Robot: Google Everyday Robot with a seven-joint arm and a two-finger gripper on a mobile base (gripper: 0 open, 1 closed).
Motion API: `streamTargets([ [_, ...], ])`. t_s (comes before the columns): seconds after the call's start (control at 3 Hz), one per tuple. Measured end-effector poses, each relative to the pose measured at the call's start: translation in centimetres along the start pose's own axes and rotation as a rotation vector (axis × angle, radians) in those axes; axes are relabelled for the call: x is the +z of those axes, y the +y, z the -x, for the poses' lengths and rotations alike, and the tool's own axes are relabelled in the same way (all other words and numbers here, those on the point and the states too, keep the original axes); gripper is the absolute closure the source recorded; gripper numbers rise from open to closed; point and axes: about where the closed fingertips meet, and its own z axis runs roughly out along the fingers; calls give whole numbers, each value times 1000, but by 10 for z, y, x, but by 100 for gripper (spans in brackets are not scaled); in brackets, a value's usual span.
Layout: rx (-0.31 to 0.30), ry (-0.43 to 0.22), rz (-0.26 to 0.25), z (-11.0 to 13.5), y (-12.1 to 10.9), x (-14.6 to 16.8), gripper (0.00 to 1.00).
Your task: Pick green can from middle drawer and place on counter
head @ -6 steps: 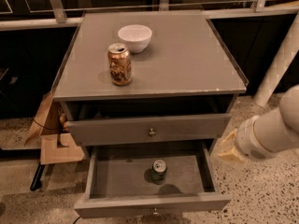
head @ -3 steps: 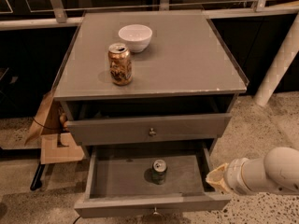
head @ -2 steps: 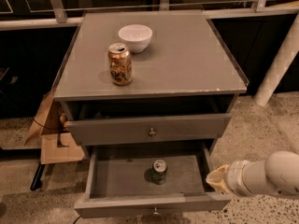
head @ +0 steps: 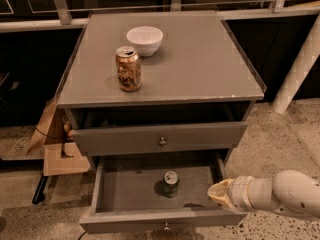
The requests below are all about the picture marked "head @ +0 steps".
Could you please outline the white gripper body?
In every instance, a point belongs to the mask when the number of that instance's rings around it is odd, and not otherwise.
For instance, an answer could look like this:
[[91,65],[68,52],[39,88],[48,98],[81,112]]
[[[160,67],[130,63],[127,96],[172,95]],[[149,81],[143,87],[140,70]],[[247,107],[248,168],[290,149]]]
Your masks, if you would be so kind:
[[249,183],[252,180],[252,176],[239,176],[231,182],[228,188],[228,197],[232,205],[242,212],[254,211],[248,194]]

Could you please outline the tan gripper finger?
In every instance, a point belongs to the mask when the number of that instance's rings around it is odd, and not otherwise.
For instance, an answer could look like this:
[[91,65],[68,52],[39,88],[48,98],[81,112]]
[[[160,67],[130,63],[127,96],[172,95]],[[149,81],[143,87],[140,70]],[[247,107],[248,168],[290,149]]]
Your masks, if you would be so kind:
[[223,207],[232,207],[233,203],[228,196],[228,190],[232,182],[233,179],[225,179],[213,184],[208,188],[207,195]]

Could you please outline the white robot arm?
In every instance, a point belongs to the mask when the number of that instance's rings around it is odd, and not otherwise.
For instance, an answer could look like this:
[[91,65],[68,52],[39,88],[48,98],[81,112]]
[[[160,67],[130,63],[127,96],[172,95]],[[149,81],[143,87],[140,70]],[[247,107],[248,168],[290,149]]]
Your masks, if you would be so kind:
[[239,176],[212,185],[208,196],[241,212],[268,211],[287,217],[320,218],[320,183],[294,170],[269,178]]

